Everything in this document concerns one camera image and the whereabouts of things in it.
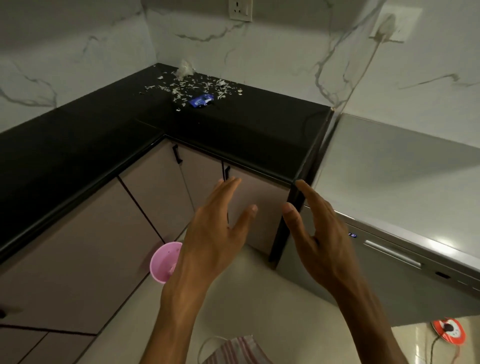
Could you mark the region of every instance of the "floor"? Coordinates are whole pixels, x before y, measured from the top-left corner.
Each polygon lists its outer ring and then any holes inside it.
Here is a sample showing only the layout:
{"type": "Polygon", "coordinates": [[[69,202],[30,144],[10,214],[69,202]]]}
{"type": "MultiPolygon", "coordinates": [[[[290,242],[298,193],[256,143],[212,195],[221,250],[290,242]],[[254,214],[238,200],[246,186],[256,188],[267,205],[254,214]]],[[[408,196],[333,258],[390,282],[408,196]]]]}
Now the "floor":
{"type": "MultiPolygon", "coordinates": [[[[161,292],[162,285],[147,277],[78,364],[138,363],[158,312],[161,292]]],[[[480,363],[480,316],[460,322],[467,342],[455,363],[480,363]]],[[[430,363],[435,335],[429,324],[396,327],[393,332],[409,363],[430,363]]],[[[267,266],[265,257],[244,247],[208,292],[193,329],[187,363],[197,363],[201,344],[211,336],[250,334],[275,364],[360,362],[337,307],[280,277],[267,266]]],[[[215,340],[209,342],[201,360],[218,345],[215,340]]],[[[450,364],[454,354],[453,345],[439,340],[433,363],[450,364]]]]}

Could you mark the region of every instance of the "marble wall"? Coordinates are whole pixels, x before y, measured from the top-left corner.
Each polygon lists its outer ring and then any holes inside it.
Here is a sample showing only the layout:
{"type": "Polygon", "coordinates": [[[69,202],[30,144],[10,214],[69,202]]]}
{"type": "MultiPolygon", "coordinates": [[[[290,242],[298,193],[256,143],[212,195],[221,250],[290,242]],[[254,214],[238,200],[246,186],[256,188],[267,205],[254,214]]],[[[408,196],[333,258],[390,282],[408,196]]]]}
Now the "marble wall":
{"type": "Polygon", "coordinates": [[[421,18],[404,44],[379,47],[344,111],[480,147],[480,1],[395,4],[421,18]]]}
{"type": "Polygon", "coordinates": [[[341,110],[370,60],[384,0],[254,0],[253,22],[226,0],[144,0],[159,62],[341,110]]]}
{"type": "Polygon", "coordinates": [[[0,132],[155,62],[139,0],[4,2],[0,132]]]}

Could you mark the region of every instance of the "wall outlet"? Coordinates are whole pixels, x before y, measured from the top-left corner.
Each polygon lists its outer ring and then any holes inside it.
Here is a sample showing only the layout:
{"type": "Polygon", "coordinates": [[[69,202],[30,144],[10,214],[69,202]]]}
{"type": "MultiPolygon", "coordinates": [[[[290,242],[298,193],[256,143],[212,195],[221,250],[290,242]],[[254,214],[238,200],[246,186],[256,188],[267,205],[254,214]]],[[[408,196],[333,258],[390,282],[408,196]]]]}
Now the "wall outlet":
{"type": "Polygon", "coordinates": [[[228,0],[228,14],[230,19],[252,21],[253,0],[228,0]]]}
{"type": "Polygon", "coordinates": [[[395,14],[395,31],[390,40],[394,42],[405,42],[415,28],[415,24],[420,18],[422,8],[413,8],[409,6],[384,5],[380,10],[377,22],[373,27],[370,37],[374,37],[378,27],[390,14],[395,14]]]}

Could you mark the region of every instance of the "mask strap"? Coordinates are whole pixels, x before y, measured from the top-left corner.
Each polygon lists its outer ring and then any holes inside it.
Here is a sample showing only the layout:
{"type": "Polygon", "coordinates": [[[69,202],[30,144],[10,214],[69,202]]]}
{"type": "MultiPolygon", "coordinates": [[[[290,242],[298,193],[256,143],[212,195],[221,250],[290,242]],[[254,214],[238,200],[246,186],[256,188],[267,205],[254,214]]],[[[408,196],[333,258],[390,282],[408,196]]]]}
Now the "mask strap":
{"type": "Polygon", "coordinates": [[[223,341],[228,341],[226,338],[223,338],[221,336],[210,336],[209,338],[207,338],[204,343],[201,345],[199,351],[198,351],[198,356],[197,356],[197,363],[198,364],[202,364],[200,362],[200,354],[202,353],[202,350],[204,349],[204,346],[205,344],[207,344],[211,339],[220,339],[220,340],[223,340],[223,341]]]}

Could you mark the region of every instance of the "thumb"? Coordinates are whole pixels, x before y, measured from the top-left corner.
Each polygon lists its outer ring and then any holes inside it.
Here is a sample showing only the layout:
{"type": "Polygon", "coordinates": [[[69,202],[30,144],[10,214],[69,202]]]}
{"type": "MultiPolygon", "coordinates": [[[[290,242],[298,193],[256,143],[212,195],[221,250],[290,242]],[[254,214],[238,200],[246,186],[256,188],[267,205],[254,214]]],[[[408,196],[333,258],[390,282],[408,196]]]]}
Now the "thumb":
{"type": "Polygon", "coordinates": [[[290,229],[293,240],[295,240],[297,244],[309,243],[311,239],[310,235],[305,230],[305,226],[303,225],[303,221],[299,212],[290,202],[283,204],[282,215],[283,220],[285,220],[285,223],[290,229]]]}
{"type": "Polygon", "coordinates": [[[237,223],[232,229],[232,234],[236,236],[237,241],[241,245],[245,244],[247,240],[248,231],[250,230],[250,225],[252,224],[253,219],[257,215],[258,207],[257,205],[248,206],[240,215],[237,223]]]}

